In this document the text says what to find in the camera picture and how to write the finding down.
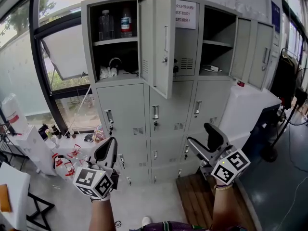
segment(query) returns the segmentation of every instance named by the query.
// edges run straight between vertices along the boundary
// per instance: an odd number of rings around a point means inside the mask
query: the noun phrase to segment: paper sign
[[[175,26],[196,29],[196,3],[177,0],[175,8]]]

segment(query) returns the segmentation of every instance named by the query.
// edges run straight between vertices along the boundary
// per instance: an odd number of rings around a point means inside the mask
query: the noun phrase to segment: orange object
[[[0,185],[0,210],[2,212],[11,212],[9,192],[6,184]]]

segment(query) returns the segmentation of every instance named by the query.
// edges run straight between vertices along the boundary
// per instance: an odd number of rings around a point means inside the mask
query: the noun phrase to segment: black stand
[[[38,197],[36,197],[35,195],[33,195],[33,194],[29,193],[29,192],[28,192],[28,196],[29,196],[30,198],[33,199],[34,204],[35,204],[35,207],[36,207],[37,210],[36,210],[36,212],[34,212],[31,216],[28,216],[28,215],[27,215],[27,221],[29,221],[29,222],[31,222],[31,223],[37,225],[38,227],[40,227],[40,228],[42,228],[42,229],[51,231],[51,229],[50,229],[50,227],[49,227],[49,225],[48,225],[48,222],[47,222],[47,220],[46,220],[45,215],[46,215],[46,213],[47,213],[48,211],[50,211],[52,208],[54,208],[54,204],[49,203],[49,202],[47,202],[47,201],[45,201],[45,200],[43,200],[43,199],[41,199],[41,198],[38,198]],[[47,208],[45,208],[45,209],[43,209],[43,210],[41,211],[40,208],[39,208],[39,206],[38,206],[38,202],[41,202],[41,203],[47,205]],[[41,214],[45,226],[42,225],[42,224],[40,224],[40,223],[38,223],[37,221],[34,220],[39,214]]]

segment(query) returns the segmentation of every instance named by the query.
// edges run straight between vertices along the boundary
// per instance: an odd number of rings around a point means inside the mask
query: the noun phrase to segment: tree
[[[39,0],[39,14],[44,16],[48,14],[48,11],[55,7],[55,2],[49,2],[49,0]],[[7,30],[13,28],[17,36],[23,34],[29,30],[29,2],[27,1],[20,7],[18,7],[14,12],[9,14],[5,21],[5,27],[0,33],[1,36],[5,34]]]

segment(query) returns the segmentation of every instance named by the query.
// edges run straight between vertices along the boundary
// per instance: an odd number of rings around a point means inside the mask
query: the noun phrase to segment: bracelet
[[[92,203],[93,203],[93,201],[99,201],[99,202],[101,202],[101,201],[107,201],[107,200],[110,199],[110,193],[109,193],[106,197],[101,198],[101,199],[92,199],[92,198],[90,198],[90,199],[91,199],[91,202],[92,202]]]
[[[224,187],[220,187],[220,186],[218,186],[218,185],[215,185],[215,190],[217,190],[217,191],[223,191],[223,190],[227,190],[227,189],[231,188],[232,186],[233,186],[233,183],[230,184],[230,185],[228,185],[228,186],[224,186]]]

